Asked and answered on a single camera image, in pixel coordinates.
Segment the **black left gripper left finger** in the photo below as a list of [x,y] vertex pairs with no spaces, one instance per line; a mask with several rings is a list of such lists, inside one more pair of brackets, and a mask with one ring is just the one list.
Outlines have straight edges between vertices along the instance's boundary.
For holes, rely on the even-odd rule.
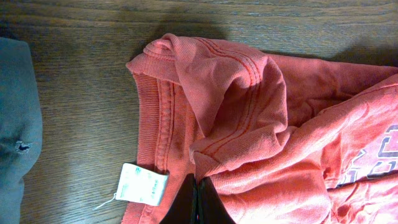
[[196,224],[197,185],[194,174],[188,174],[160,224]]

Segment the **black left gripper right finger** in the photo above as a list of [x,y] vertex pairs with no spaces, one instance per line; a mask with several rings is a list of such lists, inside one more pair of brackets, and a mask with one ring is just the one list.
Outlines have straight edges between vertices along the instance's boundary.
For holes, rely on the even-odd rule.
[[199,224],[235,224],[226,211],[211,179],[202,179],[197,188],[197,223]]

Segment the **orange soccer t-shirt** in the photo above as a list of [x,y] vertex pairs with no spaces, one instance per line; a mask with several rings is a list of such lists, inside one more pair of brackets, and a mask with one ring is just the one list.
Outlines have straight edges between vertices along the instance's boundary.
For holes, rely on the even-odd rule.
[[265,54],[165,34],[127,63],[137,164],[163,177],[158,223],[184,180],[210,180],[236,223],[396,223],[397,69]]

